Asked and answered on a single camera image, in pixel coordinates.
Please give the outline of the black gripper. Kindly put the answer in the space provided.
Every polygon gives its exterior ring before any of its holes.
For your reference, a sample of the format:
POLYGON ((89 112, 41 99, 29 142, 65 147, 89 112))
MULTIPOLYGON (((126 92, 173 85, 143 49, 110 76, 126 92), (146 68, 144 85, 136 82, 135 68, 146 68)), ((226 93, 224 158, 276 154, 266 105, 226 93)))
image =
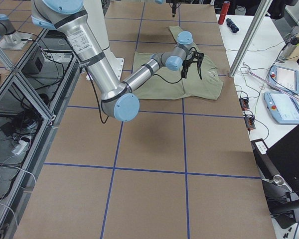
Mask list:
POLYGON ((181 71, 181 77, 183 79, 187 78, 188 69, 189 69, 190 65, 192 64, 192 62, 193 62, 192 58, 183 61, 182 71, 181 71))
POLYGON ((178 0, 172 0, 170 3, 171 3, 171 9, 172 9, 172 17, 175 17, 178 0))

